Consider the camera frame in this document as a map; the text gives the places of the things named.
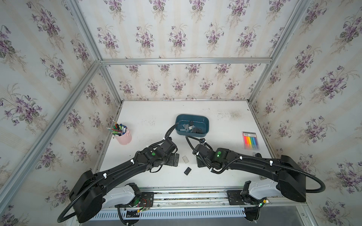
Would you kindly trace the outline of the grey-blue eraser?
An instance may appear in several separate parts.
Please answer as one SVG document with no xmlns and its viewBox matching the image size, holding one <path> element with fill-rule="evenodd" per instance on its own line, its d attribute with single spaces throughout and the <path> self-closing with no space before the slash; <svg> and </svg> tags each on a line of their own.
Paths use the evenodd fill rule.
<svg viewBox="0 0 362 226">
<path fill-rule="evenodd" d="M 188 124 L 182 125 L 181 128 L 180 128 L 180 131 L 181 132 L 189 132 L 190 131 L 189 125 Z"/>
</svg>

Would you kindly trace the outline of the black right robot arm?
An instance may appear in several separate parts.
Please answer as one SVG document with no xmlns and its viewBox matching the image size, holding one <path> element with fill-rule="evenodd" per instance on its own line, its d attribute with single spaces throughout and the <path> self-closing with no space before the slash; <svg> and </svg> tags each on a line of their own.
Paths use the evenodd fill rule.
<svg viewBox="0 0 362 226">
<path fill-rule="evenodd" d="M 191 140 L 193 137 L 186 136 L 193 154 L 210 172 L 220 175 L 227 170 L 240 170 L 268 179 L 265 185 L 246 182 L 241 194 L 248 199 L 283 196 L 295 202 L 305 202 L 306 194 L 322 193 L 326 189 L 321 179 L 303 171 L 286 155 L 276 159 L 240 154 L 225 148 L 214 151 L 204 139 L 195 138 L 199 142 L 196 146 Z"/>
</svg>

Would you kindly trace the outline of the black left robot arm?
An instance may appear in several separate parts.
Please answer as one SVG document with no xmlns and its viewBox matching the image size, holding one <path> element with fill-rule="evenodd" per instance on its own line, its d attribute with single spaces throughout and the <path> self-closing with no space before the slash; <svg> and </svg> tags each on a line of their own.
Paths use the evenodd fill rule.
<svg viewBox="0 0 362 226">
<path fill-rule="evenodd" d="M 95 174 L 91 170 L 83 173 L 70 191 L 70 204 L 60 213 L 57 222 L 62 223 L 74 216 L 80 223 L 90 220 L 101 210 L 105 196 L 113 188 L 140 173 L 166 165 L 178 150 L 170 137 L 177 126 L 178 123 L 173 125 L 161 141 L 137 151 L 130 160 Z"/>
</svg>

